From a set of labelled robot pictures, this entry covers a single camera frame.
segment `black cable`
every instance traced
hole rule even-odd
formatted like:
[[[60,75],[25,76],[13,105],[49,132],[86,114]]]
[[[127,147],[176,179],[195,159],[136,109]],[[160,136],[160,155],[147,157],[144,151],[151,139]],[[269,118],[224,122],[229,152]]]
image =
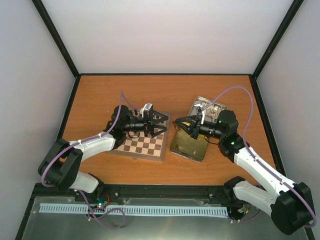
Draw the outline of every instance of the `black cable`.
[[[131,139],[137,139],[138,137],[140,137],[140,132],[138,131],[138,133],[139,133],[138,136],[133,137],[133,136],[130,135],[130,132],[128,132],[128,136],[129,136],[129,138],[131,138]]]
[[[210,144],[218,145],[218,143],[211,142],[211,141],[209,141],[208,139],[206,139],[206,137],[204,137],[204,140],[206,140],[206,141],[207,141],[208,143],[210,143]]]

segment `black frame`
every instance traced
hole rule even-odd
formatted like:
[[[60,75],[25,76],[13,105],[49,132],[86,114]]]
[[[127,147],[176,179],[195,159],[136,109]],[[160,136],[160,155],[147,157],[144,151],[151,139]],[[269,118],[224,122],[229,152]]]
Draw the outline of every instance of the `black frame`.
[[[271,57],[273,51],[275,50],[276,46],[278,45],[279,41],[281,40],[282,36],[286,32],[288,26],[290,25],[291,21],[293,20],[294,16],[296,15],[297,11],[299,10],[300,6],[304,2],[304,0],[293,0],[290,8],[288,9],[286,15],[284,16],[280,26],[278,27],[276,33],[274,34],[272,40],[270,41],[270,44],[268,45],[267,49],[265,50],[261,60],[259,61],[256,69],[252,74],[215,74],[215,73],[79,73],[71,56],[69,55],[66,46],[64,45],[54,23],[52,22],[44,4],[41,0],[32,0],[35,8],[37,9],[39,15],[41,16],[44,24],[46,25],[49,33],[51,34],[53,40],[55,41],[57,47],[59,48],[66,64],[69,66],[73,76],[75,77],[75,82],[72,88],[72,92],[63,116],[63,120],[60,126],[60,129],[58,131],[57,138],[61,138],[67,121],[69,117],[69,113],[74,101],[74,98],[76,96],[76,92],[78,89],[79,82],[81,80],[81,76],[86,75],[126,75],[126,76],[137,76],[137,75],[161,75],[161,76],[167,76],[167,75],[245,75],[249,77],[252,91],[257,103],[257,107],[261,116],[261,120],[263,123],[263,127],[266,133],[266,137],[269,143],[269,147],[271,150],[271,154],[274,160],[274,164],[276,166],[276,170],[279,171],[284,176],[286,175],[285,169],[279,154],[279,150],[275,141],[275,137],[273,134],[273,131],[271,129],[271,125],[268,119],[268,115],[265,109],[264,102],[261,97],[261,93],[258,87],[257,79],[262,72],[263,68],[267,64],[269,58]],[[108,192],[113,193],[114,191],[119,193],[117,197],[114,197],[112,194],[111,201],[112,202],[121,202],[122,199],[126,198],[126,196],[135,196],[135,197],[150,197],[153,198],[161,198],[162,195],[166,195],[165,197],[172,197],[172,198],[195,198],[195,199],[202,199],[202,200],[208,200],[210,203],[217,203],[217,201],[212,202],[212,199],[208,198],[208,193],[213,193],[215,196],[218,196],[221,192],[222,186],[180,186],[180,185],[106,185],[106,188],[108,188]],[[60,192],[55,187],[53,188],[46,188],[43,187],[40,183],[36,183],[35,187],[33,189],[33,192],[31,194],[29,203],[27,205],[27,208],[25,210],[24,217],[22,219],[20,228],[16,235],[16,240],[22,239],[23,233],[25,231],[28,218],[30,215],[30,211],[32,209],[32,206],[34,204],[35,197],[37,196],[77,196],[74,191],[68,190],[66,192]],[[227,202],[224,202],[223,199],[219,199],[219,203],[221,203],[224,206],[231,207],[230,204],[228,205]],[[313,235],[313,232],[310,228],[305,228],[307,237],[309,240],[314,240],[315,237]]]

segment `wooden table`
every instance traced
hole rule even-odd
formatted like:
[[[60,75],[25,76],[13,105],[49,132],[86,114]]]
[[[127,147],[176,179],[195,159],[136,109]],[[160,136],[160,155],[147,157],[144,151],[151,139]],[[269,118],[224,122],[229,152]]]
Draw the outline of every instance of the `wooden table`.
[[[175,120],[188,114],[197,96],[214,99],[223,90],[235,85],[247,88],[253,96],[246,75],[82,76],[63,138],[67,141],[78,140],[102,131],[119,104],[121,90],[138,108],[150,102],[156,111],[169,112],[171,120]],[[242,134],[250,113],[250,99],[246,92],[233,89],[218,102],[235,112],[239,121],[238,131]],[[256,103],[253,111],[246,140],[265,161],[275,167]],[[134,160],[103,152],[84,161],[80,170],[94,174],[106,184],[222,185],[235,176],[256,183],[246,171],[223,157],[216,145],[209,144],[202,163],[172,154],[170,143],[174,134],[175,129],[170,123],[164,162]]]

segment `white arm segment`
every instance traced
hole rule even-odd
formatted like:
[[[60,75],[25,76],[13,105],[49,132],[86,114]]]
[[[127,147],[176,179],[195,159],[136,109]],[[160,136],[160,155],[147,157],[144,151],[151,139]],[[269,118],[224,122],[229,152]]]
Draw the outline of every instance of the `white arm segment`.
[[[77,189],[85,191],[86,193],[93,193],[98,187],[98,180],[88,173],[83,173],[81,171],[76,175],[76,179],[73,184],[69,187],[70,189]]]
[[[74,144],[77,141],[70,141],[70,144]],[[116,140],[111,134],[107,134],[100,138],[90,140],[80,145],[74,146],[75,149],[80,149],[83,152],[81,162],[97,155],[102,152],[111,151],[114,148]]]
[[[111,134],[107,134],[103,137],[90,140],[80,145],[74,146],[75,149],[80,149],[83,152],[81,162],[84,160],[102,153],[111,151],[115,145],[115,139]],[[70,144],[74,144],[77,141],[70,141]],[[93,191],[97,188],[99,182],[96,178],[91,176],[90,174],[78,172],[76,175],[76,179],[74,183],[70,186],[70,189],[83,190],[86,193],[93,193]]]
[[[259,159],[259,161],[270,169],[273,173],[283,179],[284,182],[294,187],[294,181],[286,178],[273,167],[271,167],[267,162],[265,162],[252,147],[250,150]],[[265,170],[255,159],[251,156],[248,150],[244,147],[239,150],[238,153],[234,155],[234,163],[246,170],[251,176],[253,176],[258,183],[260,183],[264,189],[270,194],[273,199],[276,199],[280,195],[280,191],[287,192],[289,188],[281,184],[274,176],[272,176],[267,170]]]
[[[276,198],[272,198],[265,190],[241,181],[233,187],[233,191],[237,199],[246,201],[271,216],[271,204],[276,202]]]

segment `wire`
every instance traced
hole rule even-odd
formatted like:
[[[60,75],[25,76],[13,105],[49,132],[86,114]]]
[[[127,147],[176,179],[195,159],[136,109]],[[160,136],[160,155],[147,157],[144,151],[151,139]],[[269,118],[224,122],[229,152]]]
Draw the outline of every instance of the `wire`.
[[[105,135],[107,135],[108,133],[111,132],[111,130],[115,127],[117,121],[118,121],[118,118],[119,118],[119,115],[120,115],[120,110],[121,110],[121,106],[122,106],[122,100],[123,98],[125,99],[125,101],[133,107],[133,105],[128,101],[128,99],[125,97],[124,93],[121,91],[120,92],[120,101],[119,101],[119,108],[118,108],[118,112],[116,114],[116,117],[115,117],[115,120],[113,122],[113,124],[111,125],[111,127],[106,131],[106,132],[103,132],[101,134],[97,134],[97,135],[94,135],[94,136],[90,136],[90,137],[87,137],[83,140],[78,140],[78,142],[75,142],[73,144],[70,144],[68,147],[66,147],[65,149],[63,149],[61,152],[59,152],[53,159],[52,161],[48,164],[48,166],[45,168],[45,170],[43,171],[43,174],[41,176],[41,183],[43,186],[47,187],[47,188],[50,188],[50,187],[54,187],[53,184],[47,184],[46,183],[46,175],[49,171],[49,169],[51,168],[51,166],[65,153],[67,152],[68,150],[72,149],[73,147],[77,146],[77,145],[80,145],[82,143],[86,143],[90,140],[94,140],[94,139],[98,139],[100,137],[103,137]]]
[[[207,141],[208,143],[210,143],[210,144],[218,145],[218,143],[211,142],[211,141],[209,141],[209,139],[207,139],[206,137],[204,137],[204,140],[206,140],[206,141]]]
[[[305,228],[312,228],[314,227],[316,224],[317,224],[317,218],[316,218],[316,215],[314,213],[314,211],[311,209],[311,207],[309,206],[309,204],[306,202],[306,200],[304,200],[304,198],[293,188],[291,187],[288,183],[286,183],[285,181],[282,180],[281,177],[277,176],[272,170],[270,170],[267,166],[265,166],[258,158],[256,158],[256,156],[254,155],[254,153],[250,150],[247,142],[246,142],[246,131],[247,131],[247,128],[248,128],[248,125],[250,123],[250,120],[252,118],[252,115],[253,115],[253,112],[254,112],[254,101],[253,101],[253,98],[250,94],[250,92],[244,88],[243,86],[232,86],[232,87],[229,87],[227,88],[226,90],[224,90],[222,93],[220,93],[211,103],[209,103],[208,105],[206,105],[205,107],[203,107],[201,110],[205,110],[207,109],[209,106],[211,106],[212,104],[214,104],[218,98],[220,98],[223,94],[225,94],[226,92],[230,91],[231,89],[242,89],[244,90],[250,97],[250,103],[251,103],[251,108],[250,108],[250,115],[249,115],[249,118],[248,120],[246,121],[246,124],[244,126],[244,129],[243,129],[243,132],[242,132],[242,139],[243,139],[243,143],[245,145],[245,148],[247,149],[247,151],[251,154],[251,156],[256,160],[256,162],[261,166],[263,167],[268,173],[270,173],[274,178],[276,178],[280,183],[282,183],[283,185],[285,185],[288,189],[290,189],[298,198],[299,200],[303,203],[303,205],[306,207],[306,209],[310,212],[311,216],[312,216],[312,224],[309,224],[309,225],[305,225],[304,227]]]
[[[138,136],[136,136],[136,137],[133,137],[133,136],[131,136],[130,135],[130,132],[128,132],[128,136],[129,136],[129,138],[131,138],[131,139],[137,139],[138,137],[140,137],[140,132],[138,131]]]
[[[103,196],[106,196],[108,198],[108,203],[107,203],[107,206],[110,204],[110,196],[108,193],[104,193],[102,194]]]
[[[121,208],[119,208],[119,207],[112,208],[112,209],[110,209],[109,211],[107,211],[106,213],[104,213],[103,215],[97,217],[97,216],[94,214],[94,209],[91,208],[91,206],[90,206],[90,204],[89,204],[89,202],[88,202],[88,199],[87,199],[85,193],[84,193],[83,191],[81,191],[81,190],[78,190],[78,192],[82,195],[85,203],[86,203],[87,206],[88,206],[88,209],[89,209],[88,215],[91,213],[91,215],[92,215],[92,217],[94,218],[94,220],[95,220],[98,224],[100,224],[102,227],[104,227],[105,229],[109,229],[109,230],[116,230],[116,229],[121,228],[121,227],[125,224],[125,222],[126,222],[126,214],[125,214],[125,212],[124,212]],[[120,211],[120,212],[122,213],[122,215],[123,215],[122,223],[121,223],[119,226],[110,227],[110,226],[104,225],[101,221],[99,221],[99,219],[105,218],[109,213],[114,212],[114,211]]]

